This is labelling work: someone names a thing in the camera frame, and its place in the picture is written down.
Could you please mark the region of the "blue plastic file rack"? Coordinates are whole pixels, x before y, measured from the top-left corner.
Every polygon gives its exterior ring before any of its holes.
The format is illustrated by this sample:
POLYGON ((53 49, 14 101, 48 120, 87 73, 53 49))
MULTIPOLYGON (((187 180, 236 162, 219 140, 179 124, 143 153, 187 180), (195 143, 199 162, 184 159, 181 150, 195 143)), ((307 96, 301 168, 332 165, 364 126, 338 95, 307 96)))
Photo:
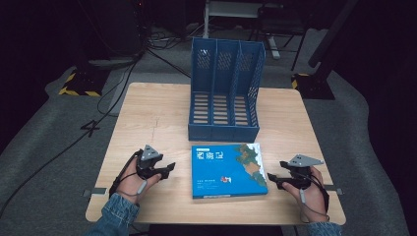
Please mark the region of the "blue plastic file rack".
POLYGON ((255 41, 195 38, 192 42, 191 141, 251 143, 260 125, 257 98, 266 60, 255 41))

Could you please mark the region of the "dark equipment cabinet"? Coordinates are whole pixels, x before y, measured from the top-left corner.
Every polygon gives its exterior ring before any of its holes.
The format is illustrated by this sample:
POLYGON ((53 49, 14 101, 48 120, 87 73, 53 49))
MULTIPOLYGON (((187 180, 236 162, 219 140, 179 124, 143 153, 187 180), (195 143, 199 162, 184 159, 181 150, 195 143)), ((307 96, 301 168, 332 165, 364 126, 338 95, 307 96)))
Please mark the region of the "dark equipment cabinet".
POLYGON ((109 59, 138 60, 144 53, 136 0, 81 0, 109 59))

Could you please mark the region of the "blue book with map cover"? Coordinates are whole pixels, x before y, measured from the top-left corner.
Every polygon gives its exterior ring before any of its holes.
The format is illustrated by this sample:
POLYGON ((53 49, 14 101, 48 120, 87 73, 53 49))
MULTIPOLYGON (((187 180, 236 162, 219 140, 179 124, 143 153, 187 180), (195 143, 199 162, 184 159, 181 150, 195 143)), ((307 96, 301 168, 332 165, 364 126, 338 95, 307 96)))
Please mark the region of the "blue book with map cover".
POLYGON ((192 146, 191 155, 194 199, 268 193, 259 143, 192 146))

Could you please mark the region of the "black stand base hazard tape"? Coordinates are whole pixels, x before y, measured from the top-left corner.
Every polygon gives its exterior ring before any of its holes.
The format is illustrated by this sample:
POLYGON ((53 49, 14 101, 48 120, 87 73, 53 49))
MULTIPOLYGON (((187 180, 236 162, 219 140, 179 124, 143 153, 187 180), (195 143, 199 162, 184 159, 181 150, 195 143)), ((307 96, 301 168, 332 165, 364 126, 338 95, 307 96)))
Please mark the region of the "black stand base hazard tape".
POLYGON ((102 90, 107 82, 108 70, 93 70, 84 72, 74 69, 67 78, 60 94, 102 96, 102 90))
POLYGON ((298 73, 291 76, 291 85, 298 90, 303 99, 334 100, 334 95, 326 80, 315 75, 298 73))

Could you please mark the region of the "person's right hand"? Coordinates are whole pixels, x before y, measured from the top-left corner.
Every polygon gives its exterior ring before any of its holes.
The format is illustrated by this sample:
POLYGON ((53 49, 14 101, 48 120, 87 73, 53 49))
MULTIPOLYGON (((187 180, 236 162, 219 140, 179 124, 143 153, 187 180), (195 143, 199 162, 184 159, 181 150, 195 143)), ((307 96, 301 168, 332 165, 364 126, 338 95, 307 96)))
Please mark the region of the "person's right hand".
POLYGON ((305 223, 328 222, 326 204, 321 189, 311 184, 309 188, 303 191, 301 197, 300 190, 291 184, 285 184, 286 191, 294 197, 300 208, 301 220, 305 223))

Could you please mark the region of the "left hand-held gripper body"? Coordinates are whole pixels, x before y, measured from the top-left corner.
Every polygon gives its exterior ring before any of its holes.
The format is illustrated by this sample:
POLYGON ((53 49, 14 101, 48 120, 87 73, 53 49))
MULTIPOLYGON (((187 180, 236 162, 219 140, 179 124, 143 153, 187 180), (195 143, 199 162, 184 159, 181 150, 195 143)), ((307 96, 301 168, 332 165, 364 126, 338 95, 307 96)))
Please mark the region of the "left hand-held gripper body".
POLYGON ((163 174, 163 168, 154 167, 162 159, 162 153, 159 153, 150 145, 146 145, 139 151, 139 157, 137 160, 137 174, 142 179, 148 179, 155 174, 163 174))

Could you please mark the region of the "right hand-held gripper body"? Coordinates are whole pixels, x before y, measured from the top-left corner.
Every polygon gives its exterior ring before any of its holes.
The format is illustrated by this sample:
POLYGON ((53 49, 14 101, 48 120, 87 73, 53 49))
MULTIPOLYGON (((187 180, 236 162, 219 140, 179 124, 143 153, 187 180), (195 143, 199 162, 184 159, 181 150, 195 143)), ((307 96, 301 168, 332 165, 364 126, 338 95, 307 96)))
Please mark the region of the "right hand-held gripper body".
POLYGON ((304 154, 296 154, 289 161, 281 161, 280 166, 287 169, 291 175, 291 180, 287 183, 290 183, 297 189, 305 190, 311 186, 311 167, 323 163, 322 160, 304 154))

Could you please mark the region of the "person's left hand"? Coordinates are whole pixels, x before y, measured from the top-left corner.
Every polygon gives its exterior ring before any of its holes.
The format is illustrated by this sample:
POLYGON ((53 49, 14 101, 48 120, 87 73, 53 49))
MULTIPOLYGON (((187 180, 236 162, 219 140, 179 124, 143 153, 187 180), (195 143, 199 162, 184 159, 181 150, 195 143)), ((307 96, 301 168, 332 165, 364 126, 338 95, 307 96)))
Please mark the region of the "person's left hand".
POLYGON ((136 165, 137 158, 134 157, 122 174, 122 181, 116 190, 117 194, 134 205, 138 205, 146 192, 161 178, 160 174, 153 175, 147 180, 140 178, 137 174, 136 165))

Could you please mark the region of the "white metal stand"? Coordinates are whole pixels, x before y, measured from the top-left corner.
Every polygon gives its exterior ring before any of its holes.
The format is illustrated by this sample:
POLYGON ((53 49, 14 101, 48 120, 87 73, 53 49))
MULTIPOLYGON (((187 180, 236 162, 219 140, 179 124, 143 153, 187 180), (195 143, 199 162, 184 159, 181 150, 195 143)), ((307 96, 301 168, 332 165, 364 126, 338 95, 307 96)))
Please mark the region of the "white metal stand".
POLYGON ((204 33, 203 38, 209 37, 210 17, 231 17, 255 19, 261 3, 242 3, 232 1, 206 0, 204 9, 204 33))

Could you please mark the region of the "black metal frame stand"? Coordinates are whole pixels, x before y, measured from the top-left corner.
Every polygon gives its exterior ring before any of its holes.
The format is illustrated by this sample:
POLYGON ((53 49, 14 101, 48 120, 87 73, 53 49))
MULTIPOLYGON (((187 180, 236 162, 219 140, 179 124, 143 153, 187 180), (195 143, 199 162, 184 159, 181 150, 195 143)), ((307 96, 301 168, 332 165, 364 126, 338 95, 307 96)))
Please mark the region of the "black metal frame stand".
POLYGON ((254 37, 258 41, 261 35, 265 38, 284 36, 288 38, 284 43, 286 47, 294 36, 300 36, 291 66, 294 70, 318 5, 319 0, 262 0, 249 39, 254 37))

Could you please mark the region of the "grey metal table bracket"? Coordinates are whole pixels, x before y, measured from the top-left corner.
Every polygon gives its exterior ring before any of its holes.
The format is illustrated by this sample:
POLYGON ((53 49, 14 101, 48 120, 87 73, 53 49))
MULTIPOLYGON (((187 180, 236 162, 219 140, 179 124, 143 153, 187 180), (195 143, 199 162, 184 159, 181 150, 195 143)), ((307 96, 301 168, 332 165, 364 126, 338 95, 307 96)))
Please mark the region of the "grey metal table bracket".
POLYGON ((90 198, 92 196, 104 196, 107 194, 106 188, 92 188, 92 189, 85 189, 82 192, 82 196, 86 198, 90 198))
POLYGON ((344 195, 343 190, 341 188, 338 188, 338 187, 334 186, 334 185, 325 185, 325 189, 327 191, 334 191, 334 192, 336 192, 340 196, 341 195, 344 195))

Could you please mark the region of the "black slanted stand post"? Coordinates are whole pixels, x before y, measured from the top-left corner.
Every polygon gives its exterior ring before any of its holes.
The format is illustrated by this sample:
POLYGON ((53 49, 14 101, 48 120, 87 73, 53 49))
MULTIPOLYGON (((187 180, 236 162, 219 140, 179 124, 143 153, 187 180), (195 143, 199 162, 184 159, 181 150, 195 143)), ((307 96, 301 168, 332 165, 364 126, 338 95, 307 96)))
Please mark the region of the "black slanted stand post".
POLYGON ((346 24, 358 1, 359 0, 346 0, 342 8, 338 11, 327 34, 308 61, 308 64, 311 67, 316 67, 318 64, 323 65, 325 59, 330 56, 330 52, 334 49, 337 36, 341 33, 342 28, 346 24))

